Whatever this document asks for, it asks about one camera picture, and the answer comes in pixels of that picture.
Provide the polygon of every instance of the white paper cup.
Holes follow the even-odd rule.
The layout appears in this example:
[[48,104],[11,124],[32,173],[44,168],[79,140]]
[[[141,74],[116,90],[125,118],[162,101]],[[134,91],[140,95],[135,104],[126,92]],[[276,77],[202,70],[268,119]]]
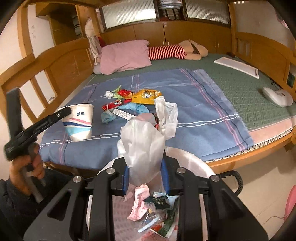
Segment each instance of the white paper cup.
[[94,106],[92,104],[76,104],[69,107],[72,113],[62,119],[67,134],[73,142],[90,139]]

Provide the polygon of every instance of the person's arm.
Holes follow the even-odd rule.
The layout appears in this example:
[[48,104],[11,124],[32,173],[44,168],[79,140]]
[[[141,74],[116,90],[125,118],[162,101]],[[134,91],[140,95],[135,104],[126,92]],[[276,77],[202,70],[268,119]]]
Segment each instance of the person's arm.
[[[35,149],[35,153],[38,152],[39,146]],[[70,180],[70,176],[52,170],[45,170],[38,154],[32,161],[34,167],[32,174],[38,179],[44,178],[46,182],[44,188],[47,192],[47,196],[38,204],[20,174],[20,170],[30,161],[30,156],[18,157],[10,164],[9,179],[7,181],[0,180],[0,209],[20,236],[24,235],[43,208]]]

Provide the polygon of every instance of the red wrapper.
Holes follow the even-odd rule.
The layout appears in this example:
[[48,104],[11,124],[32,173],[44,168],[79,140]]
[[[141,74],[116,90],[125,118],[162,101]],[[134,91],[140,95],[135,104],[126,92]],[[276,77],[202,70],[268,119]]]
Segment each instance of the red wrapper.
[[124,99],[130,99],[133,96],[133,92],[125,89],[118,91],[117,94],[122,96]]
[[113,109],[113,108],[116,108],[117,106],[124,105],[129,102],[131,102],[131,99],[119,99],[119,100],[113,101],[109,104],[103,105],[102,108],[104,111],[106,111],[107,109]]

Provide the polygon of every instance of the wooden bed frame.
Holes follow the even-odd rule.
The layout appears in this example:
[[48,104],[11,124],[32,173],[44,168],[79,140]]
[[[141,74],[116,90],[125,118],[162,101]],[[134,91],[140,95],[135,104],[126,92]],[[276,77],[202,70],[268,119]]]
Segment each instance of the wooden bed frame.
[[[5,118],[5,93],[14,87],[21,87],[27,81],[32,83],[37,96],[44,106],[44,111],[39,116],[35,116],[22,95],[21,105],[33,123],[56,111],[69,94],[93,72],[93,60],[88,51],[89,42],[87,38],[57,45],[44,51],[37,58],[34,57],[29,37],[27,4],[36,2],[42,1],[27,1],[18,9],[17,13],[18,35],[23,59],[0,75],[0,110]],[[99,33],[99,24],[95,12],[97,5],[94,4],[95,2],[97,3],[95,0],[55,1],[55,3],[79,5],[76,9],[80,23],[85,23],[86,18],[83,13],[86,12],[84,10],[88,10],[93,22],[95,22],[94,28],[96,33]],[[103,1],[103,5],[110,2],[115,1]],[[286,46],[260,35],[235,32],[233,3],[229,4],[229,10],[231,16],[232,53],[270,76],[296,99],[296,81],[292,88],[287,85],[290,63],[296,65],[296,57],[294,55],[296,51],[292,51]],[[50,103],[44,97],[35,78],[36,74],[43,70],[56,95]],[[266,157],[291,142],[296,143],[296,128],[290,134],[264,147],[239,156],[208,163],[208,165],[215,173],[236,169]],[[52,166],[64,170],[66,168],[57,164],[52,164]],[[76,169],[73,171],[74,168],[69,168],[68,170],[70,172],[77,172]]]

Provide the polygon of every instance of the red and white striped fabric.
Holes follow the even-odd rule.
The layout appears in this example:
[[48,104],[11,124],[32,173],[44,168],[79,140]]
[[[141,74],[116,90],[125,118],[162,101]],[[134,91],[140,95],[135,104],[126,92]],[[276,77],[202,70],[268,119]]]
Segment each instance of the red and white striped fabric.
[[186,53],[181,45],[168,45],[160,47],[149,47],[148,55],[150,60],[179,58],[185,59]]

